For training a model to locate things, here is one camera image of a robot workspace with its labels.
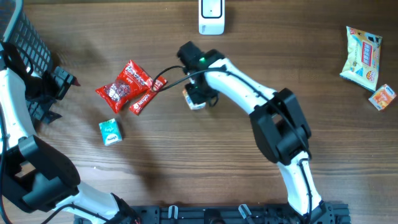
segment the black mesh basket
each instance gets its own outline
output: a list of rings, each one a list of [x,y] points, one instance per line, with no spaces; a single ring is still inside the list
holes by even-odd
[[[29,55],[34,70],[41,75],[52,69],[51,53],[22,11],[22,6],[23,0],[0,0],[0,37],[3,42],[23,49]],[[21,52],[20,55],[28,66],[26,56]]]

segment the food package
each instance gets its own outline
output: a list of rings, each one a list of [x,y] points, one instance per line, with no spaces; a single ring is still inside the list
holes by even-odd
[[[99,124],[99,130],[105,146],[122,141],[122,135],[119,130],[118,122],[113,118]]]
[[[147,90],[146,93],[141,97],[141,99],[137,101],[137,103],[134,103],[130,106],[131,112],[138,116],[141,113],[142,109],[144,109],[144,107],[156,96],[156,94],[158,93],[157,91],[163,88],[166,83],[167,80],[163,77],[159,77],[158,79],[156,79],[154,85],[155,91],[151,89]]]
[[[396,93],[387,84],[384,84],[369,98],[369,101],[378,110],[383,110],[396,96]]]
[[[96,92],[118,113],[125,103],[148,90],[151,83],[148,74],[130,60],[114,83],[102,86]]]
[[[340,76],[376,91],[382,37],[347,27],[348,59]]]
[[[192,102],[192,100],[191,100],[191,97],[188,95],[187,90],[185,90],[185,89],[182,91],[182,95],[184,96],[185,101],[187,102],[187,104],[188,104],[188,106],[189,106],[189,108],[191,110],[200,110],[200,109],[203,109],[206,106],[206,102],[201,103],[199,105],[198,104],[194,104]]]

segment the wooden table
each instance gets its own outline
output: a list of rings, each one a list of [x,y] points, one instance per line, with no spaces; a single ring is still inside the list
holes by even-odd
[[[353,223],[397,223],[398,102],[378,112],[371,93],[339,77],[345,26],[383,36],[378,86],[398,91],[396,1],[242,1],[226,5],[226,30],[198,33],[196,2],[54,4],[25,11],[63,68],[78,77],[63,115],[38,135],[68,156],[81,179],[130,205],[285,203],[278,168],[255,145],[248,116],[227,97],[190,111],[183,85],[159,94],[140,116],[114,114],[95,89],[129,59],[155,75],[178,65],[189,40],[216,48],[263,85],[290,88],[312,128],[312,174],[325,201],[348,203]],[[165,75],[170,82],[179,72]],[[104,146],[98,123],[116,118],[123,142]],[[6,202],[14,223],[39,223]],[[61,213],[53,223],[71,223]]]

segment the small orange box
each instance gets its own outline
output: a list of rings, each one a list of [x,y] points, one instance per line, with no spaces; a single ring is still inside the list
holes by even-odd
[[[396,97],[396,93],[384,84],[369,98],[369,101],[378,109],[383,110]]]

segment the snack bag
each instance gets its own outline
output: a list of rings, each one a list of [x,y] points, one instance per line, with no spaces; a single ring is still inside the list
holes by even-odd
[[[147,92],[142,96],[142,98],[137,101],[137,103],[134,103],[133,105],[130,106],[130,110],[136,114],[137,116],[141,113],[142,109],[156,96],[157,90],[161,89],[164,85],[166,85],[167,80],[164,79],[163,77],[159,77],[156,79],[154,89],[155,91],[152,91],[151,89],[147,90]]]
[[[375,91],[382,37],[347,27],[347,38],[348,59],[340,76]]]
[[[192,102],[191,98],[189,97],[189,95],[188,95],[186,89],[184,89],[184,90],[182,91],[182,95],[185,97],[185,101],[187,102],[187,104],[188,104],[188,106],[189,106],[189,108],[190,108],[191,110],[200,110],[200,109],[203,109],[203,108],[206,106],[206,102],[201,103],[201,104],[199,104],[199,105],[198,105],[198,104],[194,104],[194,103]]]
[[[118,113],[127,101],[148,90],[151,83],[152,79],[146,72],[130,60],[114,83],[102,86],[95,92],[105,99],[115,113]]]
[[[387,84],[384,84],[369,98],[369,101],[378,110],[383,110],[396,96],[396,93]]]

